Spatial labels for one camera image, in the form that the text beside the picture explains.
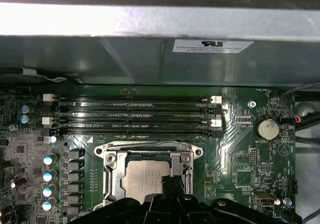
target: green circuit board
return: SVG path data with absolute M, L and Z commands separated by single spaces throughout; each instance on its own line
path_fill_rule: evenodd
M 84 149 L 85 155 L 81 211 L 79 216 L 92 212 L 103 198 L 103 160 L 94 155 L 94 148 L 117 140 L 176 140 L 185 141 L 204 149 L 204 155 L 194 161 L 193 193 L 199 201 L 210 204 L 217 198 L 228 198 L 261 212 L 253 192 L 273 193 L 281 204 L 272 208 L 271 215 L 278 218 L 282 209 L 295 209 L 295 191 L 288 187 L 295 180 L 295 127 L 282 123 L 288 118 L 280 106 L 279 97 L 271 95 L 267 88 L 229 87 L 146 87 L 146 86 L 65 86 L 33 85 L 4 87 L 0 90 L 0 135 L 8 140 L 8 146 L 0 147 L 1 161 L 11 160 L 13 166 L 3 172 L 0 207 L 7 204 L 24 205 L 25 223 L 68 223 L 76 217 L 68 215 L 68 151 Z M 221 137 L 209 137 L 188 131 L 178 134 L 155 132 L 152 135 L 114 135 L 110 133 L 64 133 L 56 142 L 46 144 L 41 118 L 57 110 L 46 107 L 43 94 L 60 96 L 94 96 L 95 101 L 84 101 L 84 107 L 95 106 L 99 97 L 210 97 L 222 96 Z M 287 100 L 294 106 L 294 97 Z M 34 108 L 30 123 L 21 122 L 21 106 Z M 278 123 L 278 134 L 272 140 L 262 139 L 257 134 L 256 124 L 261 119 Z M 15 124 L 17 130 L 10 131 Z M 189 130 L 191 124 L 179 124 Z M 46 155 L 56 153 L 59 160 L 50 166 L 56 169 L 57 178 L 51 184 L 57 186 L 53 194 L 57 200 L 50 211 L 42 209 L 46 200 L 43 189 L 48 185 L 43 174 L 49 168 L 43 164 Z M 27 177 L 27 183 L 11 190 L 12 178 Z M 290 207 L 283 199 L 290 198 Z

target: label sticker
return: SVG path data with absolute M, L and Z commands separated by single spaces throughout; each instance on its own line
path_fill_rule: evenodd
M 176 39 L 173 52 L 177 53 L 240 53 L 253 41 Z

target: cpu socket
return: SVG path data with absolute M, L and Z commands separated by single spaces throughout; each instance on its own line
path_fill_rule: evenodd
M 114 141 L 94 153 L 104 167 L 103 201 L 96 210 L 126 197 L 151 201 L 152 194 L 162 192 L 162 176 L 181 176 L 185 193 L 192 194 L 194 159 L 204 151 L 185 142 Z

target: motherboard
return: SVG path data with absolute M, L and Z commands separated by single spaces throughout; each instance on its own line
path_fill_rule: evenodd
M 279 97 L 267 88 L 3 86 L 1 223 L 66 224 L 122 197 L 143 203 L 175 173 L 200 202 L 227 198 L 280 218 L 295 209 L 298 186 L 295 126 Z

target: screw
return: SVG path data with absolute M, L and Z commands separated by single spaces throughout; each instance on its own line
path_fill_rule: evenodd
M 286 207 L 291 207 L 291 205 L 292 205 L 291 199 L 290 198 L 284 198 L 283 205 L 285 205 Z
M 192 196 L 190 196 L 190 195 L 185 195 L 185 196 L 183 197 L 183 199 L 185 199 L 186 201 L 190 201 L 190 200 L 192 199 Z
M 256 107 L 256 102 L 254 102 L 254 101 L 252 101 L 252 100 L 250 100 L 249 102 L 248 102 L 248 107 L 249 108 L 255 108 Z
M 101 153 L 102 153 L 102 149 L 101 149 L 101 148 L 98 148 L 95 152 L 96 152 L 97 154 L 101 154 Z
M 200 150 L 200 149 L 197 149 L 197 150 L 195 151 L 195 154 L 198 155 L 198 156 L 201 155 L 201 150 Z
M 113 154 L 113 153 L 109 153 L 107 156 L 106 156 L 106 159 L 109 163 L 114 163 L 115 160 L 116 160 L 116 156 Z
M 189 161 L 190 161 L 190 158 L 188 157 L 188 155 L 182 156 L 182 162 L 183 163 L 188 163 Z
M 227 204 L 226 202 L 224 201 L 218 201 L 217 204 L 220 206 L 220 207 L 225 207 Z

